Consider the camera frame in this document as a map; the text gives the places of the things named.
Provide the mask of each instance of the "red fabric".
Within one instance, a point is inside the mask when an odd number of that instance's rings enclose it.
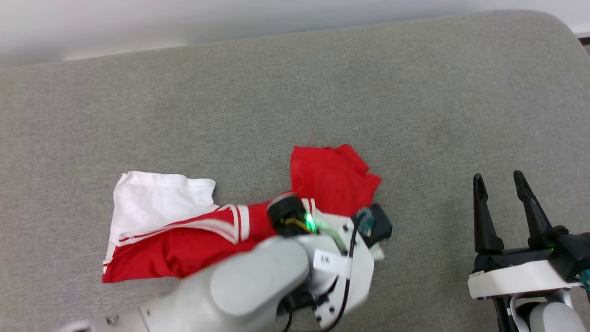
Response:
[[[250,251],[264,239],[276,235],[266,214],[267,205],[268,203],[260,203],[248,206],[249,235],[237,244],[216,233],[189,228],[190,224],[214,219],[232,227],[238,223],[239,236],[242,227],[240,219],[244,216],[238,214],[238,220],[234,220],[231,210],[218,210],[175,222],[166,226],[175,228],[162,233],[151,232],[136,236],[135,238],[144,238],[115,248],[112,261],[105,264],[103,282],[163,276],[184,278],[237,252]]]
[[[381,178],[348,144],[338,148],[295,147],[291,187],[300,197],[315,198],[325,213],[351,216],[373,203]]]
[[[350,145],[334,148],[295,147],[291,155],[291,184],[300,197],[315,198],[322,212],[351,216],[373,202],[381,179],[367,173],[365,164]],[[231,210],[212,213],[166,225],[160,230],[136,236],[141,240],[117,246],[106,264],[103,282],[175,276],[184,278],[235,253],[249,251],[264,239],[276,235],[266,214],[266,203],[248,206],[247,238],[241,238],[244,216]],[[239,242],[191,228],[199,221],[218,220],[229,227],[238,225]]]

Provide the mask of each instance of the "wire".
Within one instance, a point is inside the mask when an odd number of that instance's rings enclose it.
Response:
[[[285,225],[287,224],[295,224],[301,228],[303,228],[307,233],[311,233],[311,231],[309,230],[309,228],[307,227],[306,224],[302,223],[301,221],[295,219],[295,218],[289,218],[287,220],[281,219],[281,223],[284,223]]]
[[[287,325],[285,325],[285,328],[283,329],[283,332],[287,332],[289,331],[289,329],[291,328],[291,323],[293,322],[293,312],[289,311],[289,320],[287,322]]]
[[[348,251],[348,257],[350,257],[351,259],[352,259],[352,255],[355,252],[355,238],[356,238],[356,233],[358,232],[358,229],[359,229],[359,225],[356,224],[354,222],[354,220],[352,223],[354,225],[354,228],[352,230],[352,237],[350,238],[350,246],[349,246],[350,250]],[[348,302],[348,292],[349,291],[350,291],[350,276],[348,276],[346,278],[346,284],[344,286],[344,296],[342,298],[342,306],[340,306],[340,311],[338,312],[338,317],[336,317],[336,320],[334,320],[334,322],[330,326],[326,327],[323,330],[317,331],[317,332],[328,332],[331,329],[335,328],[336,325],[338,325],[338,323],[340,322],[340,319],[342,319],[342,316],[344,315],[344,309],[346,308],[346,303]],[[287,322],[287,325],[285,326],[285,329],[283,330],[283,332],[289,331],[289,328],[291,327],[292,318],[293,318],[293,313],[289,312],[289,321]]]
[[[334,239],[334,242],[336,242],[336,245],[338,246],[338,250],[340,250],[340,253],[343,253],[344,251],[346,251],[346,245],[344,244],[344,241],[340,238],[340,235],[338,235],[338,232],[333,230],[330,226],[328,226],[326,223],[318,223],[317,224],[317,233],[318,234],[328,234],[329,236],[332,237],[332,239]]]

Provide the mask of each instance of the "gray couch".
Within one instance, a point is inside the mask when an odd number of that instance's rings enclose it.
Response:
[[[351,144],[394,222],[366,304],[336,331],[496,331],[469,296],[471,178],[526,246],[512,171],[553,224],[590,231],[590,57],[529,11],[369,25],[0,71],[0,331],[129,308],[174,279],[101,283],[129,170],[217,180],[218,203],[288,190],[294,144]],[[590,328],[590,305],[573,292]],[[272,331],[280,330],[280,319]],[[307,311],[294,330],[317,329]]]

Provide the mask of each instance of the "clothing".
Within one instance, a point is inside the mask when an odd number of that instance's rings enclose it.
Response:
[[[381,179],[368,169],[350,145],[294,147],[291,154],[293,192],[305,197],[313,217],[323,212],[346,219],[369,206]],[[123,174],[114,191],[103,282],[184,278],[276,235],[269,201],[219,207],[214,188],[213,180],[178,174]]]

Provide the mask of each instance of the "white cloth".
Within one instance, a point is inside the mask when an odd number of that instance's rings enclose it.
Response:
[[[131,171],[123,173],[115,186],[109,263],[119,240],[160,229],[163,226],[213,212],[215,181],[190,179],[180,174]]]

